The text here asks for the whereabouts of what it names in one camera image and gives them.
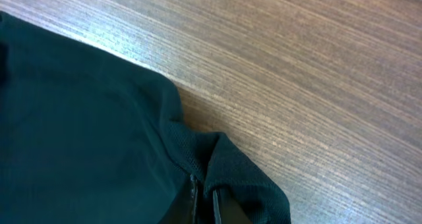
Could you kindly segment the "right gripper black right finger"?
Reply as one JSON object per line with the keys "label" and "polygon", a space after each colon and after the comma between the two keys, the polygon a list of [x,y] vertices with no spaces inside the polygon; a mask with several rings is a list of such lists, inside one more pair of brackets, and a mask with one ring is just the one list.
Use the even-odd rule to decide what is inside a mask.
{"label": "right gripper black right finger", "polygon": [[227,188],[215,189],[212,193],[215,224],[252,224],[239,203]]}

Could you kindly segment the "black t-shirt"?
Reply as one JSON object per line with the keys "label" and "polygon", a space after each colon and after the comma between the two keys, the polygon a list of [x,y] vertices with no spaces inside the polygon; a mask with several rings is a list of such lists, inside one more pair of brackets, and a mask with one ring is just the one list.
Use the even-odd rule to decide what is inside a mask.
{"label": "black t-shirt", "polygon": [[185,124],[167,78],[1,13],[2,223],[158,223],[190,175],[196,223],[219,188],[253,223],[291,221],[224,133]]}

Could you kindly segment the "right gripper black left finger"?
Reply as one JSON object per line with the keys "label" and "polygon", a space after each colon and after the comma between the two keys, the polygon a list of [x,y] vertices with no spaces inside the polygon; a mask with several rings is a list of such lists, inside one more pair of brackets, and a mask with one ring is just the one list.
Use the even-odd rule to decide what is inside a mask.
{"label": "right gripper black left finger", "polygon": [[158,224],[196,224],[198,182],[190,175]]}

